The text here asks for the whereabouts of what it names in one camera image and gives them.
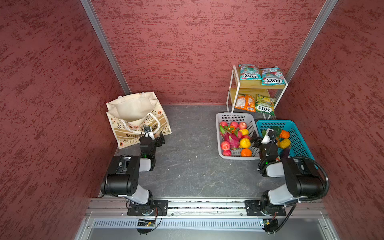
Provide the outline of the yellow lemon fruit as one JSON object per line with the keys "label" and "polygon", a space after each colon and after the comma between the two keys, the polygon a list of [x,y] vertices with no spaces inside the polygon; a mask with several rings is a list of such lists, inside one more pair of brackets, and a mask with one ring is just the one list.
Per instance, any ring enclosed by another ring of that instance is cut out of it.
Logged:
{"label": "yellow lemon fruit", "polygon": [[252,146],[252,143],[249,139],[247,138],[243,138],[240,140],[240,145],[239,147],[242,148],[242,149],[248,149]]}

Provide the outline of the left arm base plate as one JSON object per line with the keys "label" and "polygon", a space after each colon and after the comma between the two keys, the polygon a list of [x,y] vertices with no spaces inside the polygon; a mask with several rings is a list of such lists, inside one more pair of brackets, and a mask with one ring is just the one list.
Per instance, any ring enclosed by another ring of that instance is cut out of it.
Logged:
{"label": "left arm base plate", "polygon": [[161,217],[166,216],[168,212],[169,201],[168,200],[150,200],[145,205],[139,205],[132,203],[128,205],[127,215],[137,217]]}

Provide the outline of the pink dragon fruit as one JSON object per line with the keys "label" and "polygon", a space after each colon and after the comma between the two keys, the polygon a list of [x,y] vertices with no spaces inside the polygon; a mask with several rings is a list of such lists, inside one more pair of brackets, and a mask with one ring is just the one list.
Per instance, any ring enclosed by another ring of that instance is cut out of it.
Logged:
{"label": "pink dragon fruit", "polygon": [[235,135],[235,132],[232,132],[228,127],[223,127],[221,125],[219,125],[219,131],[222,139],[230,143],[231,149],[239,148],[240,140],[237,135]]}

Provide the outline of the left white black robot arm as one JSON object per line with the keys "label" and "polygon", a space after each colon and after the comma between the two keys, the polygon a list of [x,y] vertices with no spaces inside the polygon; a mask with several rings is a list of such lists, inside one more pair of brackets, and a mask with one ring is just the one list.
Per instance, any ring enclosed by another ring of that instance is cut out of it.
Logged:
{"label": "left white black robot arm", "polygon": [[133,204],[128,213],[156,216],[159,208],[155,205],[151,191],[139,185],[139,174],[151,172],[156,165],[156,150],[166,143],[162,132],[154,133],[145,127],[140,133],[140,155],[114,156],[101,183],[103,195],[124,198]]}

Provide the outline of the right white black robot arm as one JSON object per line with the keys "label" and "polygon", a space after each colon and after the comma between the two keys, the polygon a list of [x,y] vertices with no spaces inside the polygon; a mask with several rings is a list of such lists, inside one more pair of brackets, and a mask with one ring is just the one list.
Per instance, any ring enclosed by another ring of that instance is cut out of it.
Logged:
{"label": "right white black robot arm", "polygon": [[284,156],[278,161],[276,141],[260,141],[256,146],[260,154],[259,173],[263,177],[285,179],[282,186],[263,193],[260,200],[263,215],[270,216],[283,207],[321,199],[328,193],[329,178],[316,161],[302,156]]}

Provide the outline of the cream floral tote bag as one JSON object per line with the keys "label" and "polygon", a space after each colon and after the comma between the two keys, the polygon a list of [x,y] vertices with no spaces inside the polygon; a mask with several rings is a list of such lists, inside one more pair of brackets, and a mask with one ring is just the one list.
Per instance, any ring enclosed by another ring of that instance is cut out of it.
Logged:
{"label": "cream floral tote bag", "polygon": [[120,150],[139,143],[145,127],[150,127],[155,136],[172,133],[170,121],[154,92],[119,96],[106,105],[107,117]]}

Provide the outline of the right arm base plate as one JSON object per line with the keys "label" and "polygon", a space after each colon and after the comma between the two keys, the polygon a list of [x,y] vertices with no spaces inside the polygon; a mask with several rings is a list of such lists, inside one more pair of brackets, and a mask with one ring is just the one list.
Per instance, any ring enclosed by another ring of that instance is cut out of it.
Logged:
{"label": "right arm base plate", "polygon": [[287,215],[283,206],[272,205],[268,201],[246,200],[245,209],[247,216],[251,217],[282,217]]}

